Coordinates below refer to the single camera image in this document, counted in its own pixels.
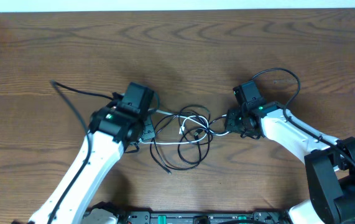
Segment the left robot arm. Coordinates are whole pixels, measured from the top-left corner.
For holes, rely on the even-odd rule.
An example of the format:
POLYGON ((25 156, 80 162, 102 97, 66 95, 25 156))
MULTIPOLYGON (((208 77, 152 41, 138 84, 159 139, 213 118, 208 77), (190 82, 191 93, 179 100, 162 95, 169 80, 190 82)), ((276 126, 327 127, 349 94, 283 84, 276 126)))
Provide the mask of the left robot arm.
POLYGON ((157 100, 154 90, 130 83, 124 94, 113 93, 109 103, 83 123, 85 139, 75 160, 47 201, 29 223, 117 223, 119 216, 105 208, 89 209, 102 181, 130 145, 145 135, 146 122, 157 100))

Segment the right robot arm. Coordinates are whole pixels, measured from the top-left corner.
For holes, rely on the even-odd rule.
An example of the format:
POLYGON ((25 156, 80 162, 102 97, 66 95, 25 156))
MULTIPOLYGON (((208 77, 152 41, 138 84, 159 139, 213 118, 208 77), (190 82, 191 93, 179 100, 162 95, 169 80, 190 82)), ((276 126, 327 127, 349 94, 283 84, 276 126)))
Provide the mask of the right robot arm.
POLYGON ((310 198, 288 210, 291 223, 355 223, 355 138, 317 131, 284 105, 266 102, 254 81, 233 93, 239 106, 228 111, 226 130, 275 141, 305 165, 310 198))

